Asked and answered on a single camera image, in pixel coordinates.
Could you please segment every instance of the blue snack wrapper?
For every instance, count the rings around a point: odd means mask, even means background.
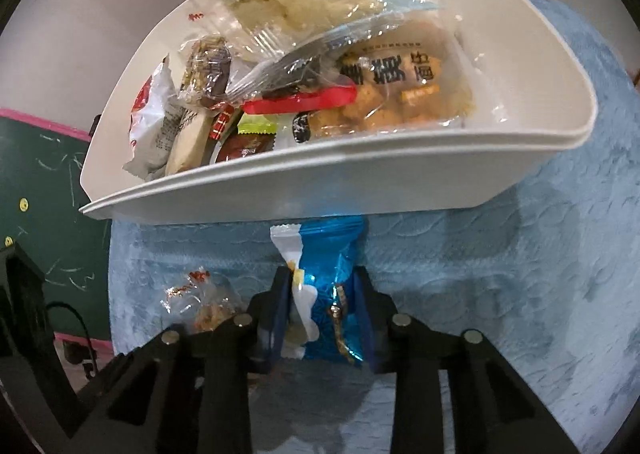
[[[360,216],[271,227],[271,241],[294,272],[283,355],[361,363],[353,263],[363,229]]]

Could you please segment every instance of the red and white snack package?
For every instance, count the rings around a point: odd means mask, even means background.
[[[164,176],[184,108],[178,105],[169,57],[158,65],[131,108],[133,158],[122,167],[143,180]]]

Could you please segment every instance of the white plastic container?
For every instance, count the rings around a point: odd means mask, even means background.
[[[105,107],[81,174],[93,218],[180,224],[476,206],[554,153],[583,144],[596,97],[580,63],[528,0],[446,0],[464,51],[508,115],[465,129],[328,140],[143,183],[130,160],[130,107],[162,58],[191,30],[179,6],[149,34]],[[182,70],[173,66],[179,82]]]

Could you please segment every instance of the black cable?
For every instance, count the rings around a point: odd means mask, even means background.
[[[89,336],[89,330],[86,328],[86,325],[84,324],[84,320],[82,319],[80,314],[76,311],[76,308],[71,306],[71,304],[67,304],[66,302],[60,302],[57,300],[53,302],[49,302],[49,304],[47,304],[45,308],[47,309],[47,311],[50,310],[51,308],[64,308],[66,310],[69,310],[71,313],[73,313],[76,316],[76,318],[80,322],[80,325],[82,326],[82,330],[84,331],[84,337],[86,338],[86,344],[89,347],[91,362],[94,365],[94,376],[98,374],[98,362],[95,358],[95,350],[91,346],[91,337]]]

